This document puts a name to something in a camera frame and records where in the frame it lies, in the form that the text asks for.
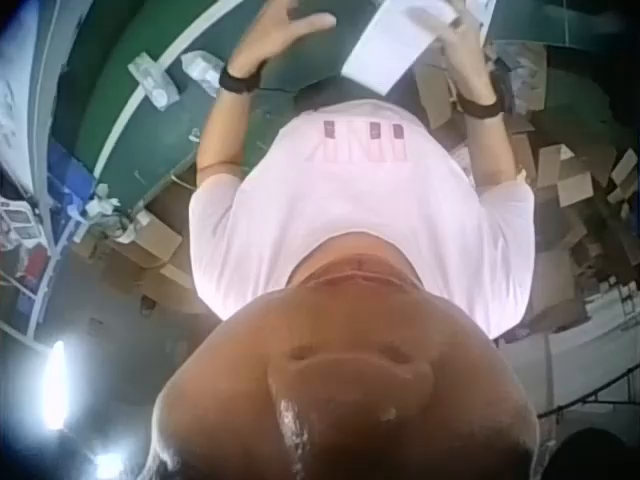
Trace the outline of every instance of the metal railing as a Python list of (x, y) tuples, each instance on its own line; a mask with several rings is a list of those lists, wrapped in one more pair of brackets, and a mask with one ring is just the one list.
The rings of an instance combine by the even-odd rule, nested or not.
[[(640, 402), (635, 401), (635, 395), (634, 395), (633, 385), (632, 385), (632, 381), (631, 381), (631, 375), (633, 375), (638, 370), (640, 370), (640, 363), (637, 363), (633, 367), (628, 368), (627, 370), (625, 370), (623, 373), (621, 373), (617, 377), (612, 378), (611, 380), (609, 380), (607, 383), (601, 385), (600, 387), (596, 388), (595, 390), (591, 390), (590, 392), (582, 395), (579, 398), (576, 398), (575, 400), (572, 400), (569, 403), (565, 403), (563, 405), (558, 405), (557, 407), (555, 407), (555, 408), (553, 408), (551, 410), (547, 410), (546, 412), (539, 413), (538, 414), (538, 419), (542, 420), (543, 418), (548, 418), (548, 417), (551, 417), (551, 416), (554, 416), (554, 415), (559, 416), (565, 410), (573, 408), (573, 407), (575, 407), (577, 405), (598, 404), (598, 405), (627, 405), (627, 406), (632, 406), (632, 407), (640, 407)], [(616, 383), (621, 382), (621, 381), (623, 381), (625, 379), (627, 381), (627, 401), (600, 400), (599, 399), (600, 393), (604, 392), (605, 390), (611, 388)]]

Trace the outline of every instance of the sleeve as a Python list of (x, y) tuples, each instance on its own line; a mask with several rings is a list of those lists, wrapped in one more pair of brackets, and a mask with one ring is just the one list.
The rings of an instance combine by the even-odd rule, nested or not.
[(491, 338), (517, 325), (531, 293), (535, 262), (534, 205), (531, 188), (522, 181), (503, 183), (480, 195), (488, 217), (493, 292)]
[(214, 311), (216, 254), (224, 249), (229, 211), (241, 183), (233, 175), (214, 175), (198, 187), (189, 204), (193, 279), (198, 295)]

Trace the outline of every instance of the scrap paper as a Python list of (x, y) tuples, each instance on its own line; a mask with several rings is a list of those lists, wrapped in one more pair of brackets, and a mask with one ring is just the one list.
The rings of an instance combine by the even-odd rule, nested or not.
[[(486, 38), (496, 0), (470, 0), (468, 10), (481, 23)], [(445, 0), (385, 0), (342, 67), (342, 75), (386, 95), (435, 36), (415, 25), (406, 14), (421, 7), (449, 24), (457, 17)]]

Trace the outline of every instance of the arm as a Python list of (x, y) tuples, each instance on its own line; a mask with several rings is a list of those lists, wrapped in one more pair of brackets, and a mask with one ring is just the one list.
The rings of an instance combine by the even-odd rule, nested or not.
[[(268, 0), (233, 52), (227, 70), (248, 78), (267, 60), (284, 52), (301, 37), (336, 24), (333, 15), (317, 13), (300, 20), (288, 17), (290, 0)], [(196, 158), (198, 186), (219, 173), (244, 178), (242, 151), (249, 127), (250, 94), (222, 91), (200, 138)]]
[(200, 139), (196, 157), (198, 186), (219, 173), (244, 178), (242, 150), (249, 126), (250, 107), (250, 94), (220, 91)]
[[(444, 46), (447, 69), (459, 92), (469, 100), (491, 105), (496, 94), (491, 85), (480, 44), (476, 19), (465, 8), (464, 0), (450, 0), (459, 15), (458, 26), (446, 25), (424, 9), (410, 9), (419, 26), (437, 35)], [(493, 187), (516, 179), (516, 162), (502, 115), (479, 120), (466, 118), (471, 168), (476, 186)]]

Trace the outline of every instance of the light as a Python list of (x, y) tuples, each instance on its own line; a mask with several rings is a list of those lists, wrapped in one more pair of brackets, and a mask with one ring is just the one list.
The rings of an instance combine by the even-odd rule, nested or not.
[(122, 457), (117, 453), (108, 453), (106, 455), (98, 455), (95, 458), (96, 478), (101, 480), (109, 480), (117, 478), (124, 470)]
[(67, 385), (67, 365), (64, 344), (56, 342), (44, 369), (42, 382), (42, 416), (49, 430), (64, 428), (69, 412)]

